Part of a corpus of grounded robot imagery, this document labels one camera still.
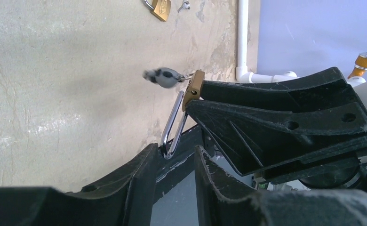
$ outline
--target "wall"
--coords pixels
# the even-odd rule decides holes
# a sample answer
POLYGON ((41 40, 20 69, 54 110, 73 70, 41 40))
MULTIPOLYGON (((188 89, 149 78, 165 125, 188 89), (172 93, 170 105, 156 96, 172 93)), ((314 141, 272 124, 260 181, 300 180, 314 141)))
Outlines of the wall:
MULTIPOLYGON (((233 81, 236 1, 190 3, 178 14, 173 1, 165 23, 141 0, 0 3, 0 186, 78 191, 159 142, 186 84, 161 89, 144 70, 233 81)), ((250 5, 255 70, 259 1, 250 5)))
POLYGON ((259 39, 258 73, 306 76, 337 66, 347 76, 367 51, 367 1, 262 1, 259 39))

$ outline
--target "blue wall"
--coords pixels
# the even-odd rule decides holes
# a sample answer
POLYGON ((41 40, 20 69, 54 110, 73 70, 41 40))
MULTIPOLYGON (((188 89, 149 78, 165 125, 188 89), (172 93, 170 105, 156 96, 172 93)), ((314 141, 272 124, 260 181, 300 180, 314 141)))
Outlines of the blue wall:
POLYGON ((367 0, 261 1, 260 74, 306 76, 337 66, 347 77, 366 51, 367 0))

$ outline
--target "gray surface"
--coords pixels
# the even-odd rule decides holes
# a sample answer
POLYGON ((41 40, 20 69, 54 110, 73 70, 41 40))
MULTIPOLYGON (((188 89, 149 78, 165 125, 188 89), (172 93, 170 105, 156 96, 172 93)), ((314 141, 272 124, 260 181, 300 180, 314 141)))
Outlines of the gray surface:
POLYGON ((261 3, 257 72, 306 76, 337 66, 345 76, 367 51, 367 1, 261 3))
MULTIPOLYGON (((238 180, 250 185, 251 176, 240 177, 225 158, 213 160, 238 180)), ((195 174, 192 172, 153 205, 151 226, 197 226, 195 174)))

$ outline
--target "padlock logo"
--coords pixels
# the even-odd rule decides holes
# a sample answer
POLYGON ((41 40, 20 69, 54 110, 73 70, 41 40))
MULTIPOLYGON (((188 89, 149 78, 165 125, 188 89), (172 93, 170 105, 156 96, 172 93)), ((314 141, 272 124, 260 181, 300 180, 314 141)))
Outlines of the padlock logo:
POLYGON ((167 0, 161 0, 160 13, 164 14, 167 10, 167 0))

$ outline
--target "silver metal loop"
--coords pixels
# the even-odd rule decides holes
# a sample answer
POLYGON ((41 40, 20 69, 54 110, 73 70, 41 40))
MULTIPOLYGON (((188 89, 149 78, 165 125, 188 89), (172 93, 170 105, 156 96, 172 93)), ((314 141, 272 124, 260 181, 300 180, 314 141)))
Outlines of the silver metal loop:
POLYGON ((144 0, 144 3, 150 10, 154 10, 154 7, 147 0, 144 0))
POLYGON ((181 134, 184 129, 186 119, 188 118, 188 114, 184 112, 179 122, 178 129, 176 130, 174 140, 172 141, 171 146, 168 147, 168 136, 171 132, 176 115, 178 114, 179 111, 179 106, 181 105, 183 98, 184 98, 184 92, 179 91, 178 97, 176 98, 170 117, 168 118, 166 127, 164 128, 163 135, 161 136, 160 149, 165 159, 170 159, 174 155, 176 147, 178 146, 179 138, 181 138, 181 134))

